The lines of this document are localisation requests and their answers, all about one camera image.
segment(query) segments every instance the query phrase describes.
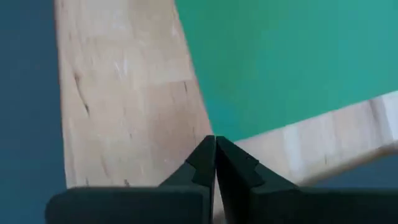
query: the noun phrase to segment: teal background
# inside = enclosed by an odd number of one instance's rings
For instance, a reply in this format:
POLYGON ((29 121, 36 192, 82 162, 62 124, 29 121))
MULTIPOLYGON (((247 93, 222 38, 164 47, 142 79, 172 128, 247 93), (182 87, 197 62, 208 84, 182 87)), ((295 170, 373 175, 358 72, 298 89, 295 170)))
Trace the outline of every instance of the teal background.
POLYGON ((176 0, 215 134, 238 140, 398 89, 398 0, 176 0))
POLYGON ((53 0, 0 2, 0 224, 66 190, 53 0))

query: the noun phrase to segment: black plastic jaw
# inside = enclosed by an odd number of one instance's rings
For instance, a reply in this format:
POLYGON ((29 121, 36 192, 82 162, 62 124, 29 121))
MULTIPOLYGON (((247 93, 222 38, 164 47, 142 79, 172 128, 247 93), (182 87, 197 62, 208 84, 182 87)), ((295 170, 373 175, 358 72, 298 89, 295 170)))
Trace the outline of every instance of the black plastic jaw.
POLYGON ((51 199, 46 221, 211 223, 216 171, 229 224, 398 222, 397 190, 301 188, 214 136, 158 187, 71 189, 51 199))

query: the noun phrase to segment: wood grain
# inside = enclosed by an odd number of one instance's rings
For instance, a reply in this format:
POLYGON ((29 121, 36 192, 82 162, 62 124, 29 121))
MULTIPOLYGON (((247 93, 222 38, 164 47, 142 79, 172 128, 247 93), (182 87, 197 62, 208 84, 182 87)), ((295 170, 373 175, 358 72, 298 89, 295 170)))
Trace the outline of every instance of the wood grain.
MULTIPOLYGON (((68 187, 159 184, 211 134, 174 2, 55 2, 68 187)), ((395 92, 237 144, 302 184, 394 150, 397 111, 395 92)))

